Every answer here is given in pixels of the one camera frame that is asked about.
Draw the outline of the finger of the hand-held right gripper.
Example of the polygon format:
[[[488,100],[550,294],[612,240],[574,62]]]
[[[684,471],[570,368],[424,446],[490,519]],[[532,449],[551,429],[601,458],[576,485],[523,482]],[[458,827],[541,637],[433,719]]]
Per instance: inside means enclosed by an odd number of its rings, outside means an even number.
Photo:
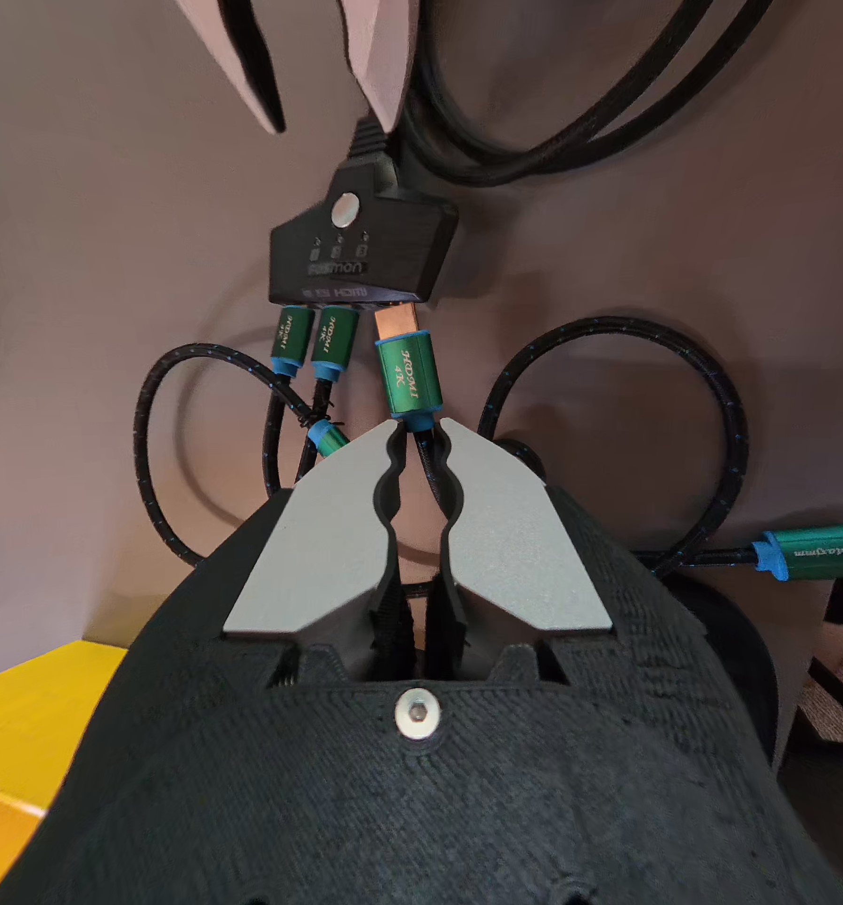
[[[413,71],[419,1],[340,1],[349,68],[385,136],[400,120]]]
[[[177,1],[227,81],[271,135],[287,128],[265,36],[249,1]]]

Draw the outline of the black HDMI switch with cable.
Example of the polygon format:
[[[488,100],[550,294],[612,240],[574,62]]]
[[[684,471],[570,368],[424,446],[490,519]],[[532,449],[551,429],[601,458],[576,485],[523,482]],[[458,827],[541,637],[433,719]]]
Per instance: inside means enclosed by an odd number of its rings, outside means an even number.
[[[699,62],[650,107],[608,130],[664,74],[712,2],[681,2],[669,22],[606,94],[550,138],[511,150],[473,130],[449,89],[435,49],[432,2],[421,2],[408,100],[388,138],[372,113],[356,123],[347,158],[325,198],[269,236],[269,300],[319,309],[375,310],[430,299],[456,232],[450,200],[400,184],[390,151],[410,151],[431,174],[459,187],[503,187],[603,162],[679,113],[724,69],[771,6],[744,2]]]

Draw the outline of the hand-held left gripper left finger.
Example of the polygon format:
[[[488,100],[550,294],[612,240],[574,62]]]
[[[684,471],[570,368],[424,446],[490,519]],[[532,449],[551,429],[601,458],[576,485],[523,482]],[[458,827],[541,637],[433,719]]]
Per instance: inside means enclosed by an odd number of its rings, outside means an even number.
[[[397,571],[403,424],[387,421],[319,462],[291,492],[223,626],[237,639],[372,647]]]

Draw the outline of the yellow plastic bin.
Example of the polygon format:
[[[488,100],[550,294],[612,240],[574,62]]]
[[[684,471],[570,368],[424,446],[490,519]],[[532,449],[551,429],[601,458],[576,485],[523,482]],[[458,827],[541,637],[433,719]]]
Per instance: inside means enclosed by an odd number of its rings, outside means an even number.
[[[0,673],[0,880],[46,816],[125,655],[75,641]]]

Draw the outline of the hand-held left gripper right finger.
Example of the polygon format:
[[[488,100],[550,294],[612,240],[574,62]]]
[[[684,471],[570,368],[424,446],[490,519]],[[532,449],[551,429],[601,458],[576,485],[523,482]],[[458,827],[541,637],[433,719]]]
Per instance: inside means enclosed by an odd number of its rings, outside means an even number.
[[[612,618],[545,482],[451,418],[438,429],[453,504],[440,575],[459,646],[610,633]]]

